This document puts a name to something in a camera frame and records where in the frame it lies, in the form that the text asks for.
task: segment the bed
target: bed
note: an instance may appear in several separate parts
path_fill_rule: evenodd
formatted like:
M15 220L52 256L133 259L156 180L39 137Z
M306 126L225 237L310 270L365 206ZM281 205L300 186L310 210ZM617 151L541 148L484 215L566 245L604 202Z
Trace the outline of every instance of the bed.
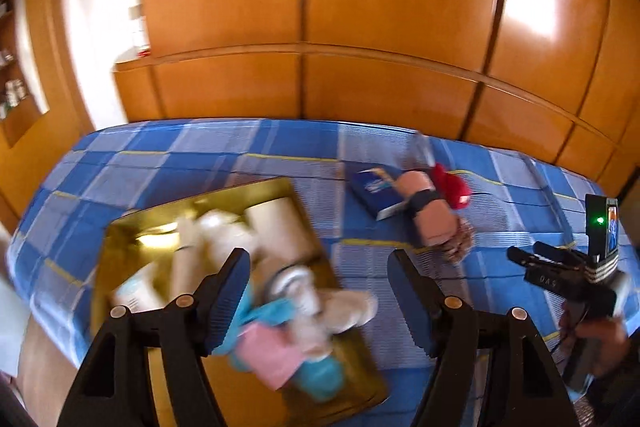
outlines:
M391 174L442 163L472 190L460 211L476 229L474 247L455 266L417 254L405 218L376 222L347 189L350 171L383 165ZM405 248L446 294L476 309L504 313L519 305L549 347L558 341L562 301L524 282L506 248L534 241L584 249L584 195L590 180L521 153L445 140L404 128L298 120L170 120L127 124L82 138L31 201L7 257L11 278L34 317L78 367L90 343L92 282L102 234L135 209L231 185L288 176L305 203L342 285L374 292L378 315L364 326L389 399L341 427L409 425L433 369L414 346L386 280L386 258ZM620 268L634 279L627 328L640 325L640 262L625 233ZM560 352L554 355L561 362ZM484 360L479 358L482 371ZM481 404L478 378L465 424Z

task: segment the silver screw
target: silver screw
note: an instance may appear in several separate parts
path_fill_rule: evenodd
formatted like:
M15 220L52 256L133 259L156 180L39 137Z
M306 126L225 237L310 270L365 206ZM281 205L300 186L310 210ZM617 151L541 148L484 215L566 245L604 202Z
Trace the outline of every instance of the silver screw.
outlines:
M444 299L444 305L452 310L457 310L458 308L462 308L462 300L454 296L447 297Z
M178 306L178 308L188 308L193 304L193 297L188 294L180 295L177 299L175 299L175 304Z
M514 308L513 310L511 310L511 315L513 315L513 317L519 321L526 320L528 316L527 312L524 311L522 308Z
M124 317L126 313L127 313L127 309L124 306L116 306L115 308L111 309L110 315L114 319L119 319L120 317Z

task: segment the brown scrunchie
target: brown scrunchie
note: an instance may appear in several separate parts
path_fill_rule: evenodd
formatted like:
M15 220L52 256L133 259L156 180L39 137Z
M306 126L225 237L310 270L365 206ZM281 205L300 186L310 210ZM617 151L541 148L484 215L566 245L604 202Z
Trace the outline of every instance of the brown scrunchie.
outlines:
M464 218L458 216L458 228L456 233L440 249L444 257L450 263L462 261L474 243L474 227Z

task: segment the gold tray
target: gold tray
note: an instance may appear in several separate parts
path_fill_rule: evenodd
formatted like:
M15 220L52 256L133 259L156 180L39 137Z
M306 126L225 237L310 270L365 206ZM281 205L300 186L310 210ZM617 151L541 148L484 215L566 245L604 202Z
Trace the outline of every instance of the gold tray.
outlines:
M307 263L319 288L339 288L322 245L316 237L304 206L288 178L272 178L237 187L224 188L140 210L113 221L107 228L95 277L91 307L91 331L95 335L111 309L110 294L137 270L156 261L154 286L168 296L168 280L177 235L170 223L179 216L199 217L212 208L242 216L254 204L289 197L312 238L317 255ZM164 235L157 245L143 246L136 238L145 234ZM327 403L316 403L292 385L271 391L254 375L233 369L226 357L202 359L216 400L229 427L319 427L353 416L382 403L388 396L369 349L357 329L334 336L334 356L344 368L345 386ZM175 426L159 349L149 351L154 401L161 427Z

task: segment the blue package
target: blue package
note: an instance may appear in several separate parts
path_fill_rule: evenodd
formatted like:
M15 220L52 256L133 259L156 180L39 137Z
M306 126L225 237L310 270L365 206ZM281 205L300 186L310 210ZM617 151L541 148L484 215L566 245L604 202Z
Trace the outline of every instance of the blue package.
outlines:
M376 218L386 219L404 208L404 200L394 187L394 180L385 169L375 167L352 174L351 190Z

